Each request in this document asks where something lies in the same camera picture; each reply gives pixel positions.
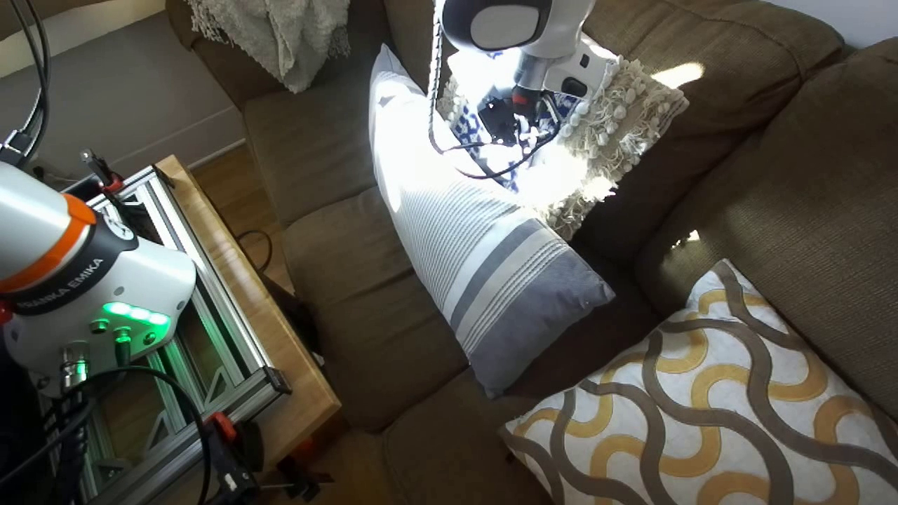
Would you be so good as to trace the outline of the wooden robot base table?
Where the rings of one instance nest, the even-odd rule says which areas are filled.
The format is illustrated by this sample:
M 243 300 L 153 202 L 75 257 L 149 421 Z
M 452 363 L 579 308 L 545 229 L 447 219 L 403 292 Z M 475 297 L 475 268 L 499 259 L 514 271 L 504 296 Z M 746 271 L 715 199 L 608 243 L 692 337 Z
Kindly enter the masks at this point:
M 236 303 L 262 359 L 285 386 L 285 397 L 259 416 L 266 449 L 264 468 L 283 461 L 315 463 L 325 452 L 327 431 L 339 416 L 332 386 L 193 175 L 173 154 L 156 161 L 156 172 L 210 271 L 222 278 L 225 296 Z

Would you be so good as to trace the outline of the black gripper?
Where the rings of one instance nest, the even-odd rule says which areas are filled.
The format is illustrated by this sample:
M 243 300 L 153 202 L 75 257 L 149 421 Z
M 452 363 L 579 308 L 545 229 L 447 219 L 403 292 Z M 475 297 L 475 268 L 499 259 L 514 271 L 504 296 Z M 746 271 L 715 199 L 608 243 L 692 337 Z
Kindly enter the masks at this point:
M 478 105 L 478 118 L 499 147 L 552 137 L 560 129 L 558 105 L 551 90 L 492 88 Z

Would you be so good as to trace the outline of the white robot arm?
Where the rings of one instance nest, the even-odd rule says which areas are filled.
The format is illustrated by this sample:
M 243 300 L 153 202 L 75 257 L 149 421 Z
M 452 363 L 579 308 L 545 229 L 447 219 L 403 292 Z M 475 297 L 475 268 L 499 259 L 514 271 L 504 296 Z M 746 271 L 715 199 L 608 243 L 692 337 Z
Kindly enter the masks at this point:
M 196 287 L 186 254 L 124 223 L 124 179 L 93 151 L 83 164 L 110 212 L 22 172 L 45 118 L 48 92 L 40 90 L 0 161 L 0 297 L 10 313 L 2 342 L 40 386 L 159 348 Z

